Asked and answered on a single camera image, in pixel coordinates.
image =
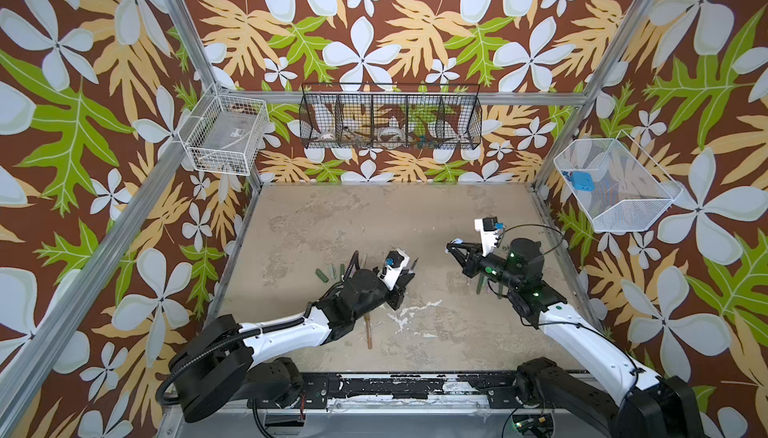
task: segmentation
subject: white mesh basket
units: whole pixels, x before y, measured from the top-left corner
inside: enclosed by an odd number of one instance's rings
[[[200,98],[190,118],[199,120],[184,141],[194,169],[246,176],[269,122],[266,103],[217,94]]]
[[[620,141],[634,144],[632,150]],[[641,164],[632,151],[643,159]],[[596,233],[646,231],[682,192],[664,168],[626,134],[617,138],[574,140],[554,158],[561,174],[581,171],[592,178],[594,189],[576,189],[568,179],[576,201]],[[661,176],[657,181],[650,170]]]

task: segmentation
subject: blue object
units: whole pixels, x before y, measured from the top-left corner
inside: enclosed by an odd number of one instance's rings
[[[575,190],[594,191],[594,181],[592,181],[592,176],[589,173],[583,171],[564,172],[563,176],[571,182]]]

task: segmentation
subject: robotic arm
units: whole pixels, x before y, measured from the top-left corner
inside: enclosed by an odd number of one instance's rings
[[[357,251],[341,281],[334,283],[303,313],[263,323],[236,323],[232,315],[216,318],[170,361],[170,376],[156,400],[180,404],[193,423],[213,414],[230,400],[296,401],[303,385],[290,359],[267,360],[303,347],[336,341],[365,313],[388,303],[400,308],[416,262],[402,251],[390,251],[382,270],[361,269]],[[175,384],[177,396],[165,392]]]
[[[606,390],[537,358],[518,367],[514,392],[522,403],[563,407],[609,438],[703,438],[693,390],[677,376],[664,378],[633,360],[546,284],[540,243],[517,238],[506,258],[493,254],[503,228],[495,217],[475,220],[481,242],[454,240],[446,251],[467,277],[482,274],[507,287],[507,298],[520,317],[557,341]]]

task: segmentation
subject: black wire basket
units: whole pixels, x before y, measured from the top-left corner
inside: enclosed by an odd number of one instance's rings
[[[366,85],[377,86],[360,83],[360,87]],[[302,84],[299,107],[302,144],[307,148],[386,149],[474,149],[480,145],[479,85],[471,85],[474,92],[467,92],[470,89],[467,85],[454,86],[460,92],[453,93],[440,85],[397,86],[401,89],[344,91],[340,84]]]

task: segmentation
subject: floral wallpaper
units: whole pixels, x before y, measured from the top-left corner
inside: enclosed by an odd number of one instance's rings
[[[164,0],[0,0],[0,373],[34,339],[197,102]],[[14,435],[153,436],[201,327],[242,179],[183,163]]]
[[[658,0],[581,124],[683,187],[651,229],[594,233],[558,174],[542,190],[610,336],[693,386],[711,437],[768,436],[766,4]]]
[[[216,79],[230,89],[319,81],[547,92],[583,90],[632,0],[185,1]],[[482,146],[451,152],[305,150],[298,107],[270,109],[257,164],[264,181],[283,183],[530,181],[571,111],[485,106]]]

